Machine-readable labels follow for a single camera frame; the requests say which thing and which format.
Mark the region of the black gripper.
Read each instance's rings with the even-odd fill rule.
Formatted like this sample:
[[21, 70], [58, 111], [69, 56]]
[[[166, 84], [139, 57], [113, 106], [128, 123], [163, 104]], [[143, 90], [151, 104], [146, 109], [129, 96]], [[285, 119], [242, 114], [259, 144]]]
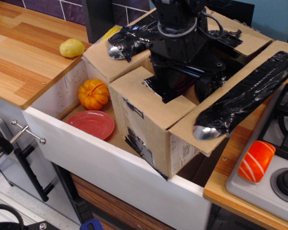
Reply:
[[189, 76], [200, 78], [195, 93], [202, 103], [223, 86], [225, 64], [211, 53], [207, 44], [222, 37], [222, 27], [214, 33], [197, 24], [177, 30], [159, 23], [157, 28], [162, 39], [149, 42], [148, 49], [156, 76], [168, 87], [185, 92], [190, 87]]

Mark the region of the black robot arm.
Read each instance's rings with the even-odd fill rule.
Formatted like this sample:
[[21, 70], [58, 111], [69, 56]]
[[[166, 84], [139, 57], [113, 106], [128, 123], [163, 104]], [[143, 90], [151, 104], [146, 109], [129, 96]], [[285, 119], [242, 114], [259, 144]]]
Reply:
[[225, 83], [225, 64], [209, 49], [208, 43], [221, 38], [220, 25], [216, 35], [208, 32], [205, 0], [155, 0], [160, 40], [151, 41], [154, 71], [160, 79], [178, 93], [195, 86], [202, 102]]

